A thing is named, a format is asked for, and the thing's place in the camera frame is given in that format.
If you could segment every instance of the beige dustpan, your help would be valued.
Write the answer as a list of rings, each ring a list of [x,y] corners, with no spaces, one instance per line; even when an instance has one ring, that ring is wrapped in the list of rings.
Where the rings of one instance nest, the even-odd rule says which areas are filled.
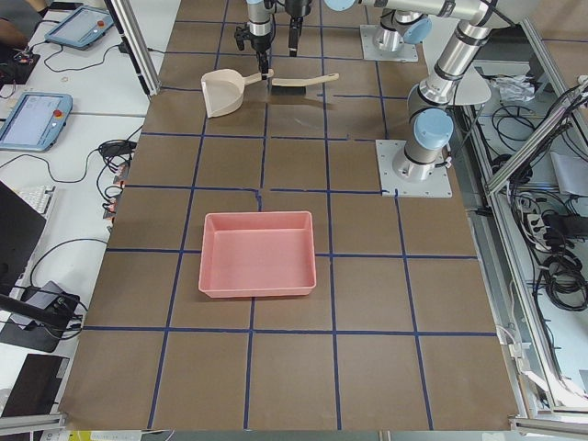
[[[267,77],[274,75],[271,69]],[[243,103],[246,85],[261,81],[261,74],[254,73],[243,77],[232,69],[220,69],[202,75],[202,93],[209,118],[221,117],[237,110]]]

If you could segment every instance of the pink plastic tray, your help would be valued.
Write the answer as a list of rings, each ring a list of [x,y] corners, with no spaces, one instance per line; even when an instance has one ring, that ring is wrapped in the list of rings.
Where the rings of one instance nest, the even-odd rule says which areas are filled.
[[[210,213],[198,288],[213,298],[304,296],[316,287],[308,211]]]

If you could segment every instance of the keyboard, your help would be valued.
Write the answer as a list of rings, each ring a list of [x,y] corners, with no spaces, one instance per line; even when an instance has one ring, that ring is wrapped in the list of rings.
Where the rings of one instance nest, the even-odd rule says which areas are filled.
[[[55,186],[21,188],[17,190],[17,194],[39,214],[47,217],[51,201],[55,196]]]

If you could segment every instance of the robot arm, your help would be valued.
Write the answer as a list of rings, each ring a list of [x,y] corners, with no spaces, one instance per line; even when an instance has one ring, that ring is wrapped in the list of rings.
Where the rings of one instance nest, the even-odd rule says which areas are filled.
[[[249,21],[235,30],[235,40],[240,51],[245,49],[245,42],[251,41],[262,78],[267,78],[269,63],[267,51],[271,48],[275,29],[272,29],[271,17],[279,12],[290,15],[288,47],[290,57],[298,54],[298,43],[302,33],[304,18],[311,12],[312,0],[247,0]]]
[[[245,49],[246,41],[251,41],[251,47],[257,56],[259,72],[264,80],[269,71],[267,51],[272,45],[271,15],[277,11],[269,3],[264,0],[247,0],[249,22],[243,27],[237,27],[234,34],[239,51]]]
[[[453,121],[445,108],[451,103],[459,81],[478,50],[486,43],[493,28],[506,28],[519,23],[540,1],[324,0],[335,11],[346,10],[355,4],[382,8],[382,19],[390,20],[390,28],[400,38],[405,37],[409,29],[403,26],[414,24],[423,15],[460,18],[435,69],[409,95],[408,108],[413,130],[404,150],[394,158],[394,168],[399,176],[409,182],[420,182],[432,173],[439,151],[447,144],[453,132]],[[249,23],[244,30],[238,28],[238,32],[242,32],[240,48],[243,40],[252,42],[264,77],[267,73],[266,51],[271,46],[270,14],[278,12],[276,3],[277,0],[247,0]],[[284,10],[291,17],[288,39],[290,56],[297,54],[302,20],[311,12],[311,3],[312,0],[283,0]]]
[[[332,9],[345,10],[356,1],[325,0],[325,3]],[[461,19],[434,70],[409,94],[412,130],[404,149],[393,160],[398,176],[418,183],[433,173],[439,151],[445,147],[454,129],[453,120],[445,108],[453,100],[459,81],[478,50],[486,43],[493,28],[505,28],[520,22],[538,3],[539,0],[362,0],[362,5],[382,7],[384,11],[414,11],[408,14]]]

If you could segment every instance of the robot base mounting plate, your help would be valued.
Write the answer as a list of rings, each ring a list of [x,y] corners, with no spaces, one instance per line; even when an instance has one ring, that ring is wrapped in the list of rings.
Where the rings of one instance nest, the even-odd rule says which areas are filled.
[[[416,53],[414,44],[403,44],[402,48],[396,52],[381,51],[374,46],[374,34],[379,25],[361,25],[359,33],[361,34],[361,45],[364,49],[364,60],[373,60],[376,62],[418,62],[419,56]]]
[[[399,198],[451,198],[451,185],[445,167],[436,168],[427,180],[419,183],[407,182],[394,172],[392,160],[405,143],[400,140],[376,140],[382,195],[394,197],[398,192]],[[443,162],[440,154],[438,161]]]

